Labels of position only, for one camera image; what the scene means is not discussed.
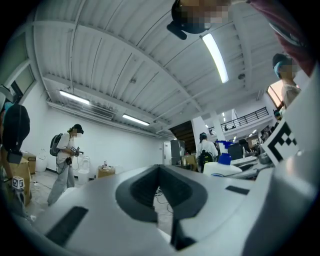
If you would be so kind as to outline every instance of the black rectangular marking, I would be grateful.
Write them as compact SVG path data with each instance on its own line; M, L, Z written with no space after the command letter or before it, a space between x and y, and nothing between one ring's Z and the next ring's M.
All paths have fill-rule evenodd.
M63 218L48 232L46 237L57 245L63 247L79 223L87 214L88 209L73 207Z
M242 195L248 195L248 193L250 191L249 189L245 189L245 188L241 188L241 187L237 187L237 186L227 186L225 189L230 190L232 192L242 194Z

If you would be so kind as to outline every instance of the cardboard box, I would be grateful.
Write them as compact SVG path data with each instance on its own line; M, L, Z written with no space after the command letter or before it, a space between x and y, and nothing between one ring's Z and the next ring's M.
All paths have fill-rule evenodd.
M13 176L19 176L24 180L24 205L27 206L30 203L30 171L29 162L21 158L19 164L10 163L10 168Z
M102 166L98 167L98 175L97 175L98 179L105 176L114 175L114 174L116 174L116 170L113 167L111 169L103 169Z
M190 155L185 155L182 156L182 163L184 162L184 159L187 164L192 165L192 171L196 172L197 171L197 160L196 160L196 155L195 154L190 154Z
M36 156L26 151L22 151L22 157L29 162L30 174L36 173Z

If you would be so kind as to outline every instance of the white corrugated ceiling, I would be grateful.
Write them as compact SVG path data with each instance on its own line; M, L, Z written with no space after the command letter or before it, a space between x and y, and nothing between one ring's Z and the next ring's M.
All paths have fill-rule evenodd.
M51 101L68 106L58 90L71 90L114 113L113 122L156 133L214 109L227 111L231 103L256 98L275 82L272 57L282 48L266 19L249 4L233 6L237 16L230 11L226 22L209 31L229 76L222 84L199 35L182 41L166 29L172 3L42 2L33 23L34 45ZM238 79L241 73L246 79ZM123 119L123 114L151 125Z

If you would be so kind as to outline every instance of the balcony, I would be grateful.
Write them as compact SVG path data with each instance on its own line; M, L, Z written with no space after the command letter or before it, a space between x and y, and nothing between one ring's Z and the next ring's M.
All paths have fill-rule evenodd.
M244 115L237 119L221 124L223 133L231 134L240 130L246 130L254 125L269 122L272 120L272 115L268 113L267 107L263 107L255 112ZM209 127L208 131L211 136L216 136L215 127Z

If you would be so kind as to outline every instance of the lit tube light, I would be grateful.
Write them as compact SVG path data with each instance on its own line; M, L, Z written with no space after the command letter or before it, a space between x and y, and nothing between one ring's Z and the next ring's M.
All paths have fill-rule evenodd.
M69 93L69 92L66 92L66 91L61 90L61 91L60 91L60 94L61 94L62 96L68 97L68 98L70 98L70 99L72 99L72 100L75 100L75 101L78 101L78 102L81 102L81 103L90 105L90 101L89 101L89 100L84 99L84 98L81 98L81 97L78 97L78 96L76 96L76 95L74 95L74 94L71 94L71 93Z
M209 52L211 53L213 60L215 62L216 68L219 71L220 78L222 83L226 83L229 81L227 69L224 63L224 60L222 59L221 53L219 51L219 48L217 46L216 41L214 40L212 34L206 34L202 37L202 40L204 41L206 47L208 48Z
M148 122L141 121L141 120L136 119L136 118L134 118L134 117L132 117L130 115L127 115L127 114L124 114L122 117L125 118L125 119L129 119L131 121L137 122L137 123L139 123L141 125L144 125L144 126L149 126L150 125L150 123L148 123Z

